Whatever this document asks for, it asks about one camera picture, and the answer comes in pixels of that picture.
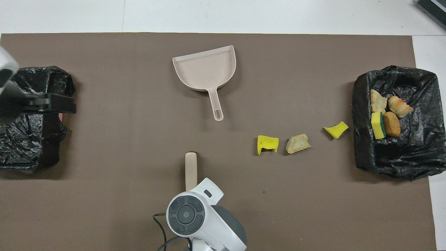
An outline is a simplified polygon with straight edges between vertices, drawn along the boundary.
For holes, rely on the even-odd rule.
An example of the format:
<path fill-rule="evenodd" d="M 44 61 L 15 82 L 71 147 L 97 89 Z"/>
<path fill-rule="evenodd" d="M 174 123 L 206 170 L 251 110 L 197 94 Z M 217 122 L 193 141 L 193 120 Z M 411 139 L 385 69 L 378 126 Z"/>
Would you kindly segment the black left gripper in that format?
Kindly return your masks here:
<path fill-rule="evenodd" d="M 49 113 L 77 113 L 74 99 L 53 93 L 24 93 L 13 81 L 7 81 L 1 87 L 1 123 L 11 123 L 20 115 Z"/>

